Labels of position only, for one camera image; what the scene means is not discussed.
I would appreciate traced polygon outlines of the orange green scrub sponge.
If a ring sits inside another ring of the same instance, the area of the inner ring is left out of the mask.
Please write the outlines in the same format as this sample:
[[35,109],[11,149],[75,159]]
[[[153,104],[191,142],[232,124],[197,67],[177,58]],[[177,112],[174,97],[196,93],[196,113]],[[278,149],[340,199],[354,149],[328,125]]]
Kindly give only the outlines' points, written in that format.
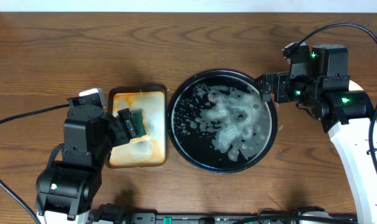
[[143,110],[132,111],[131,117],[136,130],[136,136],[131,138],[130,142],[134,143],[150,139]]

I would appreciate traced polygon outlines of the yellow plate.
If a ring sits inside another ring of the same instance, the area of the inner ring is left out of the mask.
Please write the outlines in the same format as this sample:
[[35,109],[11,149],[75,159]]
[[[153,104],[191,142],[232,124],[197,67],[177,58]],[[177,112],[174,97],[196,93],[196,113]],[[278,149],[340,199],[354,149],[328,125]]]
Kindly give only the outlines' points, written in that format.
[[363,89],[362,89],[362,87],[361,86],[359,86],[359,84],[357,84],[356,82],[354,82],[354,81],[352,81],[352,80],[350,80],[350,82],[349,82],[349,87],[348,87],[348,89],[350,90],[350,91],[363,91]]

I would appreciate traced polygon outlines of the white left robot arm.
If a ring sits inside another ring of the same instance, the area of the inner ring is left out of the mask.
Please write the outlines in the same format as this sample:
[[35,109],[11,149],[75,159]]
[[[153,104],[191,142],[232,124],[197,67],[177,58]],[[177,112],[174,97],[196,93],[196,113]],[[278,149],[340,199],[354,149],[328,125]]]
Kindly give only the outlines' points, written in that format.
[[35,208],[40,218],[55,212],[66,221],[76,221],[91,209],[112,148],[147,132],[141,110],[126,108],[113,116],[97,105],[71,107],[63,131],[64,142],[54,148],[37,178]]

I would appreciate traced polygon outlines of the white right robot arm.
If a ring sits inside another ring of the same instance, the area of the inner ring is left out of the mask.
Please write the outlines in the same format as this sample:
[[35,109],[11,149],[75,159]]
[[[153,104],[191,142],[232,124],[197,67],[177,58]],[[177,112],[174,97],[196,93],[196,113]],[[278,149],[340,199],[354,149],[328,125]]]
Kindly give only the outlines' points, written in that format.
[[287,72],[259,78],[263,101],[295,102],[320,120],[340,156],[359,223],[377,223],[377,125],[368,94],[348,74],[348,50],[337,44],[282,50]]

